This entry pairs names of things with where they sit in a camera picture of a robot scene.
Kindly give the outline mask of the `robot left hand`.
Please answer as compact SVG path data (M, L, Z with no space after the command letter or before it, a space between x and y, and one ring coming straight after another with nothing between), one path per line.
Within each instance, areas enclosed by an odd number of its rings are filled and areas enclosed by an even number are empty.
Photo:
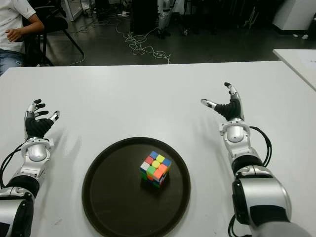
M59 119L60 111L55 111L49 118L37 117L47 115L49 111L39 111L45 107L41 99L33 101L26 109L24 116L25 141L31 138L44 138L45 134L51 129L53 124Z

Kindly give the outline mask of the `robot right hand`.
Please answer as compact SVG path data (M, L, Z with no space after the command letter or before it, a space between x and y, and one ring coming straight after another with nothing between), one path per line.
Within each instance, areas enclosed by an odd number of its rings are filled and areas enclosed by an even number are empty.
M228 104L217 104L208 99L201 99L201 103L222 115L226 121L233 119L241 119L244 121L242 102L238 91L228 82L225 82L224 86L229 90L230 94L230 102Z

